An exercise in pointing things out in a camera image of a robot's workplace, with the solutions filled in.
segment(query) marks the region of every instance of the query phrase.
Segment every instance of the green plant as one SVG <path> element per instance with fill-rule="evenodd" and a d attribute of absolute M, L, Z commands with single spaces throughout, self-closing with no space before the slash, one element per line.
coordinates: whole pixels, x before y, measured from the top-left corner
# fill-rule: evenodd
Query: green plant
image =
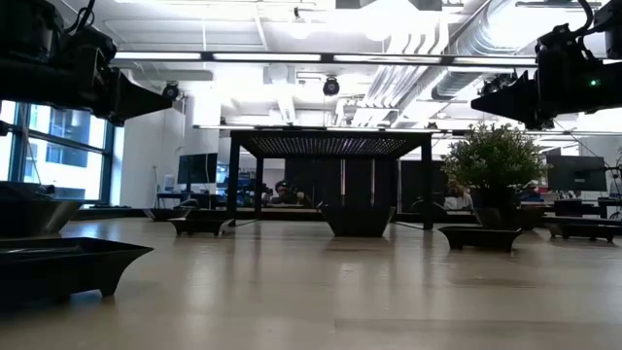
<path fill-rule="evenodd" d="M 444 160 L 450 179 L 479 189 L 525 185 L 546 170 L 534 139 L 509 124 L 471 125 L 465 140 L 452 144 Z"/>

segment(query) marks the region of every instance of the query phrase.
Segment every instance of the wooden floor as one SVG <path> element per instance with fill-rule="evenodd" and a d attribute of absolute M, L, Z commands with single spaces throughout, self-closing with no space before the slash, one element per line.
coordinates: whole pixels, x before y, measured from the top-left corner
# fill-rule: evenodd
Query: wooden floor
<path fill-rule="evenodd" d="M 146 219 L 63 234 L 155 250 L 113 298 L 0 313 L 0 349 L 622 347 L 622 249 L 605 242 L 527 233 L 509 255 L 450 252 L 441 233 L 401 226 L 366 240 L 301 222 L 176 238 Z"/>

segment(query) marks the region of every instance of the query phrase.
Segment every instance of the black frame structure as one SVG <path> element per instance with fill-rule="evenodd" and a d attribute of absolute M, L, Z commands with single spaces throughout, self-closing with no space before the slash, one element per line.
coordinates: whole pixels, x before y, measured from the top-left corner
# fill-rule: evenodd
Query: black frame structure
<path fill-rule="evenodd" d="M 424 229 L 432 229 L 432 133 L 391 131 L 326 131 L 321 129 L 231 130 L 226 210 L 236 218 L 240 149 L 257 160 L 255 214 L 261 216 L 263 161 L 267 158 L 394 159 L 421 147 Z"/>
<path fill-rule="evenodd" d="M 99 199 L 80 200 L 84 204 L 109 204 L 110 203 L 110 184 L 112 178 L 113 167 L 113 147 L 115 142 L 115 127 L 106 122 L 104 131 L 104 147 L 97 148 L 82 142 L 71 139 L 51 135 L 45 132 L 26 128 L 30 125 L 31 103 L 16 103 L 16 114 L 13 123 L 9 123 L 9 130 L 13 133 L 13 142 L 11 147 L 11 162 L 9 164 L 8 180 L 12 182 L 23 182 L 26 157 L 28 153 L 28 140 L 35 138 L 39 140 L 49 141 L 56 145 L 65 146 L 81 151 L 93 152 L 102 156 L 102 167 L 99 186 Z"/>

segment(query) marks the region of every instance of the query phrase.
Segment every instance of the black tray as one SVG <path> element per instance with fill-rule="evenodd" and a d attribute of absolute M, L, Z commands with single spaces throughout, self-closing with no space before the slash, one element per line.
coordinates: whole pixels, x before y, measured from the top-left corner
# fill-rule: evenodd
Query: black tray
<path fill-rule="evenodd" d="M 214 235 L 219 235 L 225 231 L 225 228 L 232 222 L 232 219 L 190 219 L 180 218 L 171 219 L 168 222 L 173 224 L 177 230 L 177 235 L 182 235 L 183 232 L 188 235 L 193 235 L 196 232 L 209 232 Z"/>
<path fill-rule="evenodd" d="M 112 296 L 125 269 L 152 250 L 94 238 L 0 241 L 0 303 L 91 290 Z"/>
<path fill-rule="evenodd" d="M 613 236 L 622 233 L 622 227 L 607 225 L 582 225 L 582 224 L 547 224 L 551 232 L 551 238 L 560 235 L 564 239 L 570 237 L 585 237 L 590 241 L 596 238 L 604 238 L 607 242 L 613 243 Z"/>
<path fill-rule="evenodd" d="M 441 227 L 451 249 L 464 246 L 501 249 L 511 252 L 514 239 L 523 233 L 521 228 L 499 229 L 487 227 Z"/>
<path fill-rule="evenodd" d="M 192 209 L 143 209 L 145 215 L 155 222 L 165 222 L 170 219 L 185 218 Z"/>

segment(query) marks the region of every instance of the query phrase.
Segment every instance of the black pergola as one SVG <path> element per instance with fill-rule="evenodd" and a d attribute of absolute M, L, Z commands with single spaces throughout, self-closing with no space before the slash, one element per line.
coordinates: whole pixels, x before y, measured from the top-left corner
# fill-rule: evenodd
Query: black pergola
<path fill-rule="evenodd" d="M 326 131 L 321 129 L 231 130 L 227 212 L 237 210 L 240 148 L 257 159 L 255 212 L 261 213 L 263 160 L 267 158 L 398 159 L 421 147 L 424 229 L 432 229 L 432 133 L 391 131 Z"/>

